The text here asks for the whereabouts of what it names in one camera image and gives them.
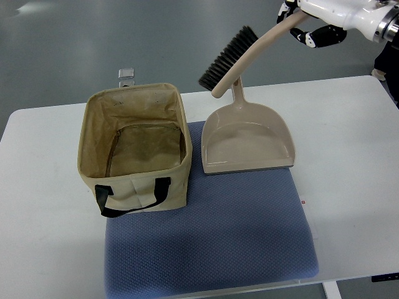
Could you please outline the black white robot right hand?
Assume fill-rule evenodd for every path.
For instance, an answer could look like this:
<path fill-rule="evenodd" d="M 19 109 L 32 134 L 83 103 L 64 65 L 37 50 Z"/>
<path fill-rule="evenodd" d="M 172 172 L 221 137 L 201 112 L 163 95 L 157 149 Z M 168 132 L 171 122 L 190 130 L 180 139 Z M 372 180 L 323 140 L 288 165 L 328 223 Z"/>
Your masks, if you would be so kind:
<path fill-rule="evenodd" d="M 277 22 L 290 16 L 296 8 L 344 30 L 356 29 L 368 40 L 379 41 L 384 27 L 381 25 L 393 1 L 342 0 L 342 1 L 284 1 Z"/>

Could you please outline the silver black robot right arm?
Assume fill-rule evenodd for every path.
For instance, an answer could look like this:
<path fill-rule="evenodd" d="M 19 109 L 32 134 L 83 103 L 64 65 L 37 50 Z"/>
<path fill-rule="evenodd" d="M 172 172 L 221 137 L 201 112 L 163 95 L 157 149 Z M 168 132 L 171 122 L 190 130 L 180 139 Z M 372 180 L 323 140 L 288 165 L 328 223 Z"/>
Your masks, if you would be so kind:
<path fill-rule="evenodd" d="M 374 36 L 374 42 L 388 41 L 393 42 L 398 33 L 398 5 L 394 5 L 380 21 Z"/>

